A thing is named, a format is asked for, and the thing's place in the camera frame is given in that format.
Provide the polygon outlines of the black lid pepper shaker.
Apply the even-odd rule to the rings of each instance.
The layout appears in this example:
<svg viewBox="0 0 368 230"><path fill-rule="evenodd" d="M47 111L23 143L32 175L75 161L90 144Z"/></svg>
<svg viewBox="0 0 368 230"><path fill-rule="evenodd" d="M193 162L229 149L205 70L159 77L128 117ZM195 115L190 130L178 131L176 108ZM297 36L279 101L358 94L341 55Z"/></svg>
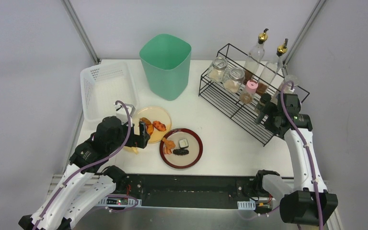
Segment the black lid pepper shaker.
<svg viewBox="0 0 368 230"><path fill-rule="evenodd" d="M268 93L263 93L260 97L260 100L258 101L256 107L255 107L255 112L257 114L260 114L261 110L264 109L265 105L271 101L271 95Z"/></svg>

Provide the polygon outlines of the black wire rack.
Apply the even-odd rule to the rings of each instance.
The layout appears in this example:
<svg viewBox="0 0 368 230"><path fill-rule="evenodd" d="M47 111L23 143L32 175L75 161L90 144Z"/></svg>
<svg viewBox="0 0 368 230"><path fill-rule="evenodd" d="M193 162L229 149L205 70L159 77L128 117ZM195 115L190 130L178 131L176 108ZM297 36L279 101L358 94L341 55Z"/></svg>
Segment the black wire rack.
<svg viewBox="0 0 368 230"><path fill-rule="evenodd" d="M253 81L259 81L261 71L265 67L265 62L261 62L257 75L249 72L244 68L244 61L247 57L247 53L231 43L227 43L224 47L218 50L216 57L226 59L229 69L237 67L252 74ZM265 115L260 124L256 124L254 122L258 117L258 113L255 112L255 106L258 104L260 96L256 95L253 102L250 104L240 102L239 96L244 88L244 84L240 86L237 93L231 93L224 88L222 82L214 82L208 77L208 69L209 67L201 74L198 96L204 98L208 103L213 105L239 127L259 140L263 146L265 146L273 137L279 137L278 134L273 134L264 127L264 123L267 120L268 115ZM273 84L268 85L265 93L269 93L273 96L276 92L279 92L278 87L284 79L286 74L285 71L286 70L283 68L277 73L275 78L272 80ZM301 104L310 95L310 92L301 86L297 86L295 93L299 96Z"/></svg>

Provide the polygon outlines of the pink lid spice shaker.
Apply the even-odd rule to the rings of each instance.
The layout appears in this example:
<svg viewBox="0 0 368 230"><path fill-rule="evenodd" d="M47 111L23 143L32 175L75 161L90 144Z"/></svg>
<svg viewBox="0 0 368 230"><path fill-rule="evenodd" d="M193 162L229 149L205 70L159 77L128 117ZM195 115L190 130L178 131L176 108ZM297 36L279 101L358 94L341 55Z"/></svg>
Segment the pink lid spice shaker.
<svg viewBox="0 0 368 230"><path fill-rule="evenodd" d="M254 95L256 93L256 90L258 88L258 83L254 80L247 81L246 85L244 86L240 96L239 100L243 104L250 104L253 99Z"/></svg>

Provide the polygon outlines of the cream plate with leaf pattern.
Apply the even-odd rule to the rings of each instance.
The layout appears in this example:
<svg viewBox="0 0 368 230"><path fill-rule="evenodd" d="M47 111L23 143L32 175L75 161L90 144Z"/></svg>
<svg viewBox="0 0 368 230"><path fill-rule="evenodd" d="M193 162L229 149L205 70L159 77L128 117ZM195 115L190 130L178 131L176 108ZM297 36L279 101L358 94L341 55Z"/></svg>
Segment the cream plate with leaf pattern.
<svg viewBox="0 0 368 230"><path fill-rule="evenodd" d="M154 132L150 136L148 144L160 142L164 137L164 135L171 130L172 120L168 112L159 106L148 106L135 112L132 118L133 122L135 123L135 131L134 131L135 134L139 134L138 123L140 118L142 117L147 118L151 122L159 121L166 126L165 131L159 131L156 128L154 128Z"/></svg>

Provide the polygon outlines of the silver lid spice jar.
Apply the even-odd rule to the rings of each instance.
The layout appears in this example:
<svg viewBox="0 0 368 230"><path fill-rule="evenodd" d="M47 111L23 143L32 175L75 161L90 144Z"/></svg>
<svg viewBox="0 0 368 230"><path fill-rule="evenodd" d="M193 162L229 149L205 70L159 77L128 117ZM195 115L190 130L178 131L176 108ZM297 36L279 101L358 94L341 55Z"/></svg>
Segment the silver lid spice jar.
<svg viewBox="0 0 368 230"><path fill-rule="evenodd" d="M278 96L281 90L284 88L284 93L293 94L295 88L299 85L299 78L296 75L287 75L284 77L283 81L280 83L277 91L273 95L271 102L277 105Z"/></svg>

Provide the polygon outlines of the glass jar with rice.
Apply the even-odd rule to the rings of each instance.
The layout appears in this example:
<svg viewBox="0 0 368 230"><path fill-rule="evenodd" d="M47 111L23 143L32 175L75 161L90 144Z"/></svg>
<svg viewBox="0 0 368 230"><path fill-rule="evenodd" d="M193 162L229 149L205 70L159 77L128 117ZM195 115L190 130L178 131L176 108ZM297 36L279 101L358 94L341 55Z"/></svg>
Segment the glass jar with rice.
<svg viewBox="0 0 368 230"><path fill-rule="evenodd" d="M244 70L238 67L233 67L227 72L227 76L223 82L223 87L226 91L237 93L240 86L243 84L245 77Z"/></svg>

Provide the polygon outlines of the red rimmed plate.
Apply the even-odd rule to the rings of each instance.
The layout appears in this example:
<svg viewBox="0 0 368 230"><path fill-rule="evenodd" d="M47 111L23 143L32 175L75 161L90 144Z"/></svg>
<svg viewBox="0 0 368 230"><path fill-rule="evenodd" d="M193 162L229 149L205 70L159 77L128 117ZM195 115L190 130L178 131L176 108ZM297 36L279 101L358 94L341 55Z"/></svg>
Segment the red rimmed plate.
<svg viewBox="0 0 368 230"><path fill-rule="evenodd" d="M168 166L174 169L183 170L194 166L201 159L204 146L200 136L196 132L188 128L176 128L165 134L163 138L174 141L176 145L174 149L180 149L180 139L186 138L189 142L189 147L186 148L189 150L189 154L185 156L177 156L173 153L171 155L164 155L163 148L166 146L161 140L159 146L160 156Z"/></svg>

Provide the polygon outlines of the gold spout oil bottle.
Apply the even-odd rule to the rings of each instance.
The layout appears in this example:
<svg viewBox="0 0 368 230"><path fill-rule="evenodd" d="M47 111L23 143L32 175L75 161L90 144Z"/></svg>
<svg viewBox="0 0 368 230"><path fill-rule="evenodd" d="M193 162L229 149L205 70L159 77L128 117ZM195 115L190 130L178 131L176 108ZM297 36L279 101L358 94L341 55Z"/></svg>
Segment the gold spout oil bottle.
<svg viewBox="0 0 368 230"><path fill-rule="evenodd" d="M254 45L248 53L248 56L245 60L244 68L245 68L245 77L244 84L246 85L248 81L253 79L253 75L256 74L260 62L265 55L264 43L268 39L268 28L265 28L262 33L258 35L258 40L256 45Z"/></svg>

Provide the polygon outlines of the glass jar with grains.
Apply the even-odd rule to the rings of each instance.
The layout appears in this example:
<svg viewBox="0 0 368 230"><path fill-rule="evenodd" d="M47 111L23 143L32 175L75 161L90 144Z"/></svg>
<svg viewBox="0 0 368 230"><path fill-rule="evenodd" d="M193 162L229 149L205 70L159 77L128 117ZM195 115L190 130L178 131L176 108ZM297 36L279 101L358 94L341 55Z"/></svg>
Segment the glass jar with grains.
<svg viewBox="0 0 368 230"><path fill-rule="evenodd" d="M228 67L228 62L223 57L216 57L208 68L207 76L211 81L222 82Z"/></svg>

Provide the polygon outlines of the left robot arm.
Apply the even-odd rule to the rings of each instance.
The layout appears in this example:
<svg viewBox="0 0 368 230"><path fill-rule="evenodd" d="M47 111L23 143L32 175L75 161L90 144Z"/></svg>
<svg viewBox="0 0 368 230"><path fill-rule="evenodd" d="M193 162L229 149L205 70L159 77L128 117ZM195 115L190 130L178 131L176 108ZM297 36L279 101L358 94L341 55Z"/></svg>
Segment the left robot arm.
<svg viewBox="0 0 368 230"><path fill-rule="evenodd" d="M125 177L123 170L111 166L97 184L78 196L82 187L123 147L145 148L150 139L147 125L140 121L122 122L116 116L106 117L90 137L78 145L69 165L49 198L33 214L22 216L19 226L24 230L70 230L106 195L112 193Z"/></svg>

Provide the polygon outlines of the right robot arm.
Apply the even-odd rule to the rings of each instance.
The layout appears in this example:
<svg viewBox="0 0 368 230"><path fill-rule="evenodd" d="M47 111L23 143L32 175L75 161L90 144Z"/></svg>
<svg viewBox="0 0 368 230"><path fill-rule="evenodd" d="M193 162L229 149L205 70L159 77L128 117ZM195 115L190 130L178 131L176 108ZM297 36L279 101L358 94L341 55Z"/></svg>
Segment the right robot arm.
<svg viewBox="0 0 368 230"><path fill-rule="evenodd" d="M270 194L278 202L284 223L323 229L338 206L338 198L329 192L321 176L313 148L311 118L300 110L299 97L283 93L277 96L277 103L267 101L260 111L267 117L264 127L287 144L294 173L293 187L279 173L259 170L251 188L256 195Z"/></svg>

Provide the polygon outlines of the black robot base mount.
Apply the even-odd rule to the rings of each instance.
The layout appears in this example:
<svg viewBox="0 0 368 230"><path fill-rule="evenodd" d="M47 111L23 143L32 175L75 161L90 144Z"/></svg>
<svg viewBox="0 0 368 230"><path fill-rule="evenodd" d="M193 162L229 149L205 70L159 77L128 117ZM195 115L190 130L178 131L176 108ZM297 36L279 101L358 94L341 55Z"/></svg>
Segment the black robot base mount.
<svg viewBox="0 0 368 230"><path fill-rule="evenodd" d="M266 203L269 193L254 176L128 174L115 195L141 200L143 207L237 209L238 202Z"/></svg>

